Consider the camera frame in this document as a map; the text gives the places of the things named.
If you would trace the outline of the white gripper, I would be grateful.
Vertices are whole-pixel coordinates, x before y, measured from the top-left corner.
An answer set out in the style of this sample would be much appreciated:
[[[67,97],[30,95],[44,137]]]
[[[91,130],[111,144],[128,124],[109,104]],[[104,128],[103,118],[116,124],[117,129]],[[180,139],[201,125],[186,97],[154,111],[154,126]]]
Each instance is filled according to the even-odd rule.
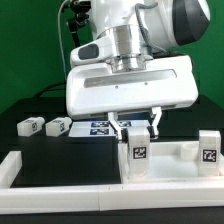
[[[149,132],[157,139],[162,109],[189,107],[198,97],[190,57],[167,52],[176,44],[161,35],[147,45],[139,34],[101,34],[73,49],[66,82],[68,115],[85,119],[108,113],[118,141],[125,142],[127,132],[119,126],[118,114],[152,108]]]

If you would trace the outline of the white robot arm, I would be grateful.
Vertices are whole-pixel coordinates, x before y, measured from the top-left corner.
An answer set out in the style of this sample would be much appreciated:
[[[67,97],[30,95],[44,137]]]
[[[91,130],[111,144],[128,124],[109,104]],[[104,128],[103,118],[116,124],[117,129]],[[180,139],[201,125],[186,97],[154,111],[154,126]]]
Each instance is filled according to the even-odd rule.
[[[198,97],[191,58],[172,47],[199,40],[210,23],[206,0],[80,0],[93,41],[71,51],[66,107],[73,119],[167,109]]]

